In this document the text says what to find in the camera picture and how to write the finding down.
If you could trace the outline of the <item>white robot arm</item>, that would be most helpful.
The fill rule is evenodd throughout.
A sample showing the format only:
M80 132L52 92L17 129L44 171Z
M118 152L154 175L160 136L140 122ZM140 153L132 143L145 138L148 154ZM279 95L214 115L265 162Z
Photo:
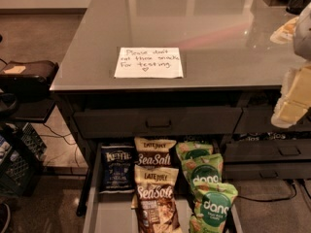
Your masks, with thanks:
M306 60L301 68L290 69L284 76L281 97L271 117L274 126L289 128L311 108L311 4L276 30L270 40L277 44L292 43L294 53Z

